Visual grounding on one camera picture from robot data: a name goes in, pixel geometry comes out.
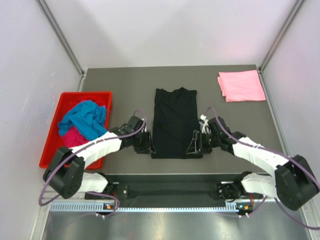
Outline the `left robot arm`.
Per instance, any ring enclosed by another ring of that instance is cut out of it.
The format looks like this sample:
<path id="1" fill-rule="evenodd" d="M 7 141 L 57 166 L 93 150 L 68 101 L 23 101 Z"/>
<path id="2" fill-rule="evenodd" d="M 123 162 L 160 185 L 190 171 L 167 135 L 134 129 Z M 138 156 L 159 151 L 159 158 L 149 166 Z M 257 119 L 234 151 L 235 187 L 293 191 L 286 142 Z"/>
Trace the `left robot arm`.
<path id="1" fill-rule="evenodd" d="M 156 152 L 144 118 L 134 115 L 128 123 L 83 145 L 60 147 L 44 172 L 45 186 L 51 187 L 64 199 L 69 199 L 76 193 L 91 192 L 102 198 L 109 198 L 114 191 L 113 185 L 101 173 L 87 173 L 85 170 L 106 155 L 129 147 L 133 147 L 137 154 Z"/>

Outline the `black t shirt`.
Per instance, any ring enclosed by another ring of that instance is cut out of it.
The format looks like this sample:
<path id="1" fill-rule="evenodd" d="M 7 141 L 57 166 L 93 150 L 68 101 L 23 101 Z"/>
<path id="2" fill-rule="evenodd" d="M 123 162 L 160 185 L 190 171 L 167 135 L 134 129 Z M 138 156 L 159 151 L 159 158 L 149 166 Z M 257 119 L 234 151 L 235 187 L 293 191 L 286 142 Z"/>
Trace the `black t shirt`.
<path id="1" fill-rule="evenodd" d="M 156 89 L 152 141 L 152 159 L 201 159 L 201 154 L 187 154 L 198 122 L 197 91 L 184 87 L 171 92 Z"/>

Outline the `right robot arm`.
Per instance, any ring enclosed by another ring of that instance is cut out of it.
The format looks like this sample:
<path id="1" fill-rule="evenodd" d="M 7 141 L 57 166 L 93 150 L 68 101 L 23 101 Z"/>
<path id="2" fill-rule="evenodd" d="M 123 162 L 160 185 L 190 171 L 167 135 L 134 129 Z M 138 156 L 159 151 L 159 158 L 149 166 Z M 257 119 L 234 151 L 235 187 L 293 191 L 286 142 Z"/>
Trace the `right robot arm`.
<path id="1" fill-rule="evenodd" d="M 251 193 L 276 198 L 285 207 L 296 211 L 320 192 L 307 160 L 288 157 L 267 150 L 241 132 L 231 132 L 221 117 L 199 118 L 200 129 L 194 130 L 188 155 L 210 154 L 214 148 L 244 159 L 264 170 L 261 175 L 245 171 L 233 181 L 233 192 L 239 198 Z"/>

